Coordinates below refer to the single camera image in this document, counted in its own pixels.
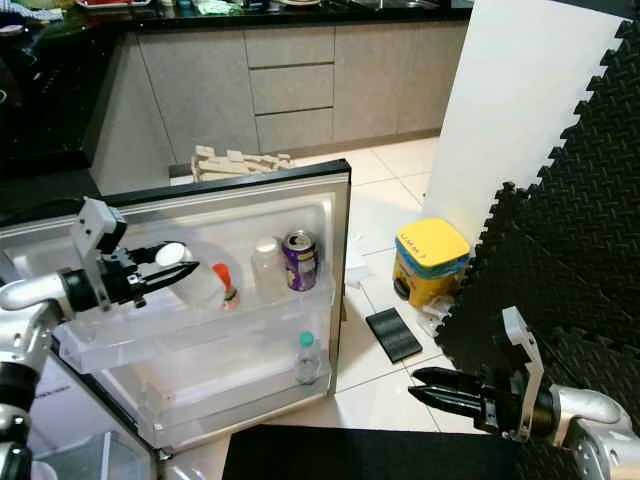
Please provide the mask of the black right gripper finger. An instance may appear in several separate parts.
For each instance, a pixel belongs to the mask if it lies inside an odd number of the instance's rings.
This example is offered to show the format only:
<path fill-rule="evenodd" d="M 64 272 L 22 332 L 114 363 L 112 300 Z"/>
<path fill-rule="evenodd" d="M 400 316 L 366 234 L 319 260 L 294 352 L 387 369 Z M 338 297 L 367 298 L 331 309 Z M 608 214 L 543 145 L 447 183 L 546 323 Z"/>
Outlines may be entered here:
<path fill-rule="evenodd" d="M 435 410 L 468 417 L 475 422 L 497 422 L 497 403 L 486 388 L 422 388 L 422 402 Z"/>
<path fill-rule="evenodd" d="M 410 388 L 411 396 L 420 399 L 479 399 L 493 390 L 481 376 L 449 367 L 420 367 L 412 371 L 411 378 L 421 381 Z"/>

